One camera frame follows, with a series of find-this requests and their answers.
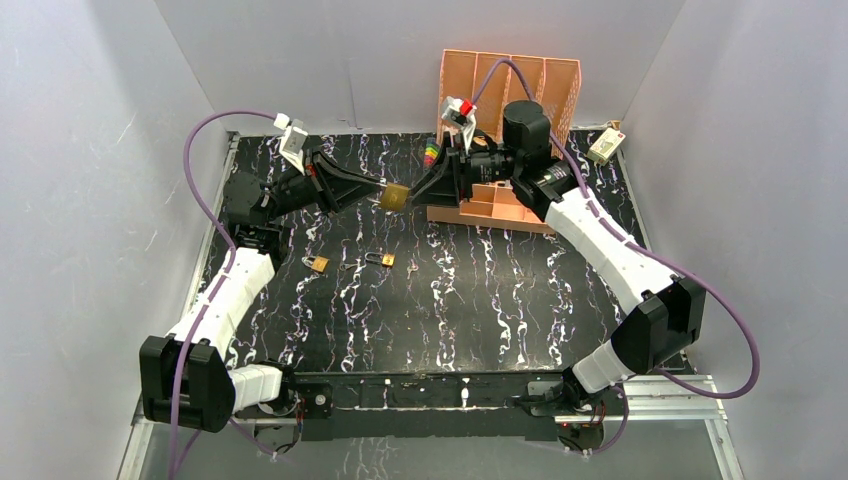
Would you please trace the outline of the brass padlock with keys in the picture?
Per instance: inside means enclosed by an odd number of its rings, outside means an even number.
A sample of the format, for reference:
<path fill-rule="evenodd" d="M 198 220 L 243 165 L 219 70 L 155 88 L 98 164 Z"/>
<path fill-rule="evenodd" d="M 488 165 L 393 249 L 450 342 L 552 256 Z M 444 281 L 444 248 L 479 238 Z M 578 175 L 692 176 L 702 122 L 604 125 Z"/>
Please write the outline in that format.
<path fill-rule="evenodd" d="M 323 256 L 305 256 L 302 258 L 302 263 L 313 272 L 323 274 L 329 265 L 330 260 Z"/>

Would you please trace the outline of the brass long-shackle padlock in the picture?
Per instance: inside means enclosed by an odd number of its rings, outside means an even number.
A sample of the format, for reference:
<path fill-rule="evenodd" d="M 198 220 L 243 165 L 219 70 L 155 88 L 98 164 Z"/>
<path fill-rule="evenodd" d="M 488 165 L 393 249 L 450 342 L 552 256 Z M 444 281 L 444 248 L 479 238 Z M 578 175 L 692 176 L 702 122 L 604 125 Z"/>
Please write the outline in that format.
<path fill-rule="evenodd" d="M 366 252 L 364 259 L 367 263 L 392 268 L 395 264 L 395 255 L 390 253 Z"/>

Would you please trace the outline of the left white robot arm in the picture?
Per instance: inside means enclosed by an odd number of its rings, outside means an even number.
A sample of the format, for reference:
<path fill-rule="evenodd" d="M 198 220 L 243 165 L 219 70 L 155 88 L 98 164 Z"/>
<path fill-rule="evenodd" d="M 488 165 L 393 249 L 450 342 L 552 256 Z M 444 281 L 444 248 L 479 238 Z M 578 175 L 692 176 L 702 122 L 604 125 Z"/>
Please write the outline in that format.
<path fill-rule="evenodd" d="M 346 170 L 322 151 L 310 151 L 301 168 L 266 182 L 232 174 L 223 190 L 222 224 L 229 250 L 221 269 L 191 310 L 163 336 L 149 336 L 139 351 L 141 403 L 146 419 L 218 432 L 254 405 L 275 416 L 299 400 L 293 371 L 262 361 L 225 365 L 227 349 L 248 309 L 288 255 L 292 230 L 283 216 L 316 205 L 339 213 L 381 192 L 386 182 Z"/>

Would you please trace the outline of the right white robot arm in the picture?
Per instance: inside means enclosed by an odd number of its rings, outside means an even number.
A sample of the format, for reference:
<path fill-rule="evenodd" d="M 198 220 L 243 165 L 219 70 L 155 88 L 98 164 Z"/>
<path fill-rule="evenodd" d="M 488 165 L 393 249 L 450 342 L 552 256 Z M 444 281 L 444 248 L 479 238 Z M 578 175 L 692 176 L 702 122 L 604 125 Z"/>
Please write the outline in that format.
<path fill-rule="evenodd" d="M 519 100 L 503 111 L 500 142 L 476 127 L 476 107 L 447 97 L 448 128 L 427 174 L 412 189 L 416 205 L 457 207 L 475 184 L 506 181 L 519 202 L 563 236 L 611 288 L 625 318 L 609 340 L 546 386 L 530 382 L 511 405 L 534 416 L 590 413 L 603 393 L 648 374 L 699 336 L 705 290 L 687 275 L 637 252 L 634 242 L 583 191 L 566 160 L 553 154 L 541 105 Z"/>

